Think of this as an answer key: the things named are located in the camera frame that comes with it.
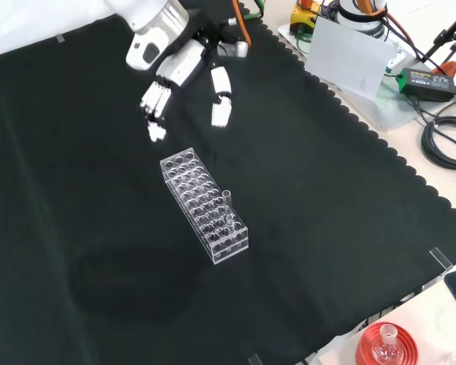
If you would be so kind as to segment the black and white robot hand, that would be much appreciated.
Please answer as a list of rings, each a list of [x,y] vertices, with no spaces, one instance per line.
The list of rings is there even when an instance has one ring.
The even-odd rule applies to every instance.
[[[211,109],[211,125],[227,127],[232,112],[232,86],[226,67],[215,57],[245,58],[251,46],[244,17],[238,15],[214,25],[201,12],[192,14],[190,37],[158,66],[154,80],[144,93],[140,110],[152,142],[162,141],[167,132],[166,113],[175,95],[188,88],[205,68],[217,100]]]

